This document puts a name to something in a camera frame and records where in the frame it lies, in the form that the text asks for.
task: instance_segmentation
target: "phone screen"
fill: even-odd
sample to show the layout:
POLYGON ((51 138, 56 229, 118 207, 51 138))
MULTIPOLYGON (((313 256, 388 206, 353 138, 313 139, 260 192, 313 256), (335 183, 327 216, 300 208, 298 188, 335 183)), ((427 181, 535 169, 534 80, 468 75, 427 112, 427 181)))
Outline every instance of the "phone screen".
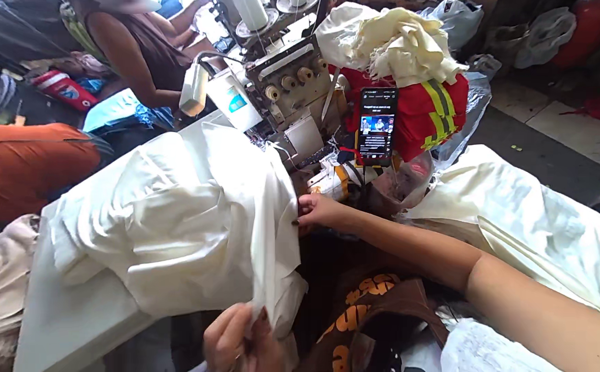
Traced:
POLYGON ((362 89, 360 125, 357 131, 357 150, 364 164, 382 165, 391 163, 392 132, 398 102, 398 89, 362 89))

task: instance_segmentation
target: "white plastic bag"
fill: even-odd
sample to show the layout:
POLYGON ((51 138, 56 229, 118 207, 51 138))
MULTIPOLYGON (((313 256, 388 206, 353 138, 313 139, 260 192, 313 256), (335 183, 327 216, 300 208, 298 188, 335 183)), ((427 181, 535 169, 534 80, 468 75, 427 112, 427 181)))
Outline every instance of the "white plastic bag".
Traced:
POLYGON ((461 155, 470 137, 479 126, 479 122, 492 98, 490 84, 485 75, 478 72, 466 72, 464 75, 470 85, 467 93, 465 125, 459 132, 454 133, 449 140, 432 151, 434 154, 436 153, 433 162, 435 170, 438 172, 450 167, 456 161, 456 158, 461 155))
POLYGON ((518 52, 514 66, 527 68, 550 61, 573 36, 577 25, 576 15, 568 7, 552 9, 536 17, 529 26, 529 37, 518 52))
POLYGON ((484 18, 481 5, 472 2, 465 4, 459 0, 443 0, 435 9, 427 8, 419 14, 426 19, 439 19, 444 23, 441 29, 449 35, 451 50, 461 49, 467 44, 484 18))
POLYGON ((475 54, 467 61, 469 72, 480 72, 488 81, 493 80, 495 74, 502 68, 502 63, 490 54, 475 54))

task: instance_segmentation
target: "plastic bag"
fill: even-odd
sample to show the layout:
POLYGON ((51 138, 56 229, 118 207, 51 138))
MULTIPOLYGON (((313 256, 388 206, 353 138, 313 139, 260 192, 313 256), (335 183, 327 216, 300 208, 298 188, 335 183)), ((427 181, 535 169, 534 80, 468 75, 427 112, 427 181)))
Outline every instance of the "plastic bag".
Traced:
POLYGON ((480 72, 484 74, 488 81, 493 80, 495 74, 502 68, 502 63, 490 54, 475 54, 467 61, 470 65, 470 72, 480 72))
POLYGON ((509 72, 527 37, 529 37, 529 26, 526 23, 513 27, 493 27, 488 30, 484 50, 502 63, 500 75, 509 72))
POLYGON ((466 72, 464 75, 470 84, 467 93, 467 117, 460 132, 455 133, 448 141, 432 151, 436 156, 434 163, 437 172, 442 172, 450 167, 461 155, 470 137, 479 126, 492 98, 490 84, 485 75, 478 72, 466 72))
POLYGON ((371 212, 387 217, 405 208, 415 207, 426 194, 434 169, 430 152, 423 152, 408 163, 401 163, 396 175, 392 167, 386 168, 371 182, 371 212))
POLYGON ((529 37, 519 50, 514 66, 527 68, 548 63, 557 55, 559 47, 571 39, 576 25, 576 15, 569 12, 568 7, 539 15, 529 27, 529 37))
POLYGON ((470 1, 443 0, 435 9, 427 8, 419 13, 426 19, 439 19, 441 27, 449 35, 449 49, 461 49, 476 34, 484 18, 481 5, 470 1))

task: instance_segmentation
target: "tile floor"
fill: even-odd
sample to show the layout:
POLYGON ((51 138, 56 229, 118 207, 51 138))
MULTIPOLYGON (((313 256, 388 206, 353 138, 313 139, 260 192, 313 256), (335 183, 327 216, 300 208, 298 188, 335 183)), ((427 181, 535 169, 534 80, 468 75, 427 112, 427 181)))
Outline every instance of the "tile floor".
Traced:
POLYGON ((493 99, 470 143, 487 145, 541 183, 600 212, 600 121, 560 115, 575 109, 513 81, 493 80, 491 86, 493 99))

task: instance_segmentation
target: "human hand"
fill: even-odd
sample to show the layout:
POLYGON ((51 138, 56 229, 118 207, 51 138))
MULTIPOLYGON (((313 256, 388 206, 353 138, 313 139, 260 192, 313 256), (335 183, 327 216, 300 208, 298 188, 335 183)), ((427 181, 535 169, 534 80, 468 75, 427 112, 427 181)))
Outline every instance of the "human hand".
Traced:
POLYGON ((209 372, 281 372, 281 345, 272 333, 267 310, 252 326, 252 340, 245 329, 252 319, 252 305, 235 304, 220 314, 203 333, 203 354, 209 372))
POLYGON ((306 228, 320 224, 345 232, 349 217, 353 215, 353 212, 355 212, 353 208, 321 194, 302 195, 298 198, 298 214, 300 216, 297 225, 300 228, 306 228))

